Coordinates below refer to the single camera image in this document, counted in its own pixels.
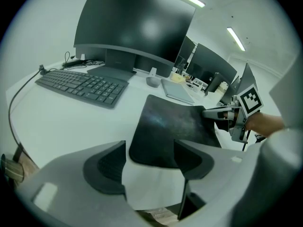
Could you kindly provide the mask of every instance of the ceiling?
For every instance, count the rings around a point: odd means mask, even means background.
[[[205,7],[196,6],[187,35],[227,61],[229,57],[248,60],[279,76],[299,52],[300,40],[274,0],[201,1]],[[227,27],[234,29],[245,52],[240,50]]]

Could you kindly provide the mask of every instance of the keyboard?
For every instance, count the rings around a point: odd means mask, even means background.
[[[36,84],[89,104],[114,108],[128,83],[87,73],[53,70]]]

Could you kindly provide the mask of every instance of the white wall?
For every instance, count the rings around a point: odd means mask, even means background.
[[[73,42],[86,0],[27,0],[0,45],[0,153],[17,146],[9,130],[5,91],[24,76],[75,54]]]
[[[244,72],[246,61],[231,57],[228,62],[237,70],[238,73],[236,77],[237,76],[241,77]],[[269,95],[270,90],[280,80],[280,78],[262,69],[261,67],[254,65],[252,62],[248,62],[248,63],[250,65],[252,73],[255,76],[258,86],[258,92],[264,104],[264,107],[261,108],[261,112],[280,116],[281,114],[276,104],[274,103],[273,99]]]

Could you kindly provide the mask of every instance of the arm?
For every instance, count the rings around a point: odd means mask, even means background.
[[[283,129],[284,123],[279,116],[256,112],[247,119],[245,128],[269,137],[272,133]]]

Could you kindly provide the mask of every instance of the white desk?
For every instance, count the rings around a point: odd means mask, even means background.
[[[60,63],[46,67],[59,68]],[[86,72],[89,66],[74,71]],[[9,105],[17,90],[32,76],[23,78],[6,92]],[[129,82],[115,109],[90,105],[57,94],[35,84],[36,76],[18,95],[12,106],[12,124],[18,139],[33,161],[42,168],[56,157],[87,149],[96,145],[126,140],[126,164],[122,184],[126,188],[128,203],[135,210],[147,210],[181,202],[184,177],[180,170],[139,165],[128,155],[146,97],[149,94],[187,105],[165,96],[163,87],[146,85],[146,72],[138,71]],[[212,108],[215,105],[204,97],[194,95],[195,105]],[[227,132],[216,134],[222,148],[242,149]]]

